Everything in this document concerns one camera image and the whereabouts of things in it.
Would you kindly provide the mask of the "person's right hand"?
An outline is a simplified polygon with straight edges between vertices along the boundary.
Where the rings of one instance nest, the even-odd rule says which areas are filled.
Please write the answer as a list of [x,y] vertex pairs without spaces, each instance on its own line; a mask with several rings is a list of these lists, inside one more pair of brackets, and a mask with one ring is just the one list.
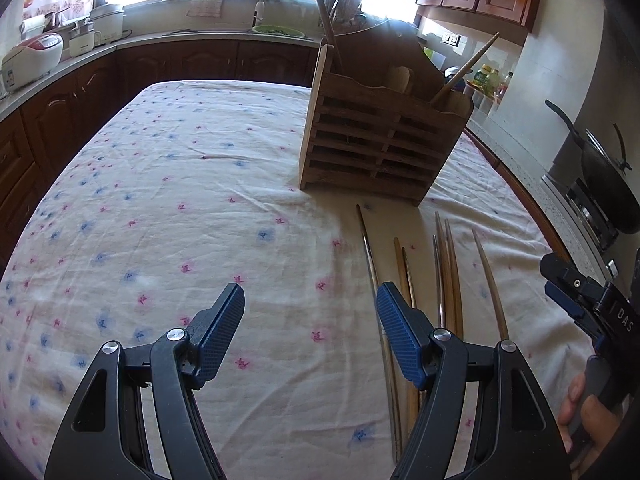
[[570,382],[566,397],[561,404],[559,415],[556,419],[567,453],[573,448],[568,424],[576,413],[579,413],[582,426],[592,440],[590,450],[576,466],[579,471],[586,470],[599,457],[620,426],[620,419],[609,411],[593,394],[582,401],[585,388],[586,375],[585,373],[580,373]]

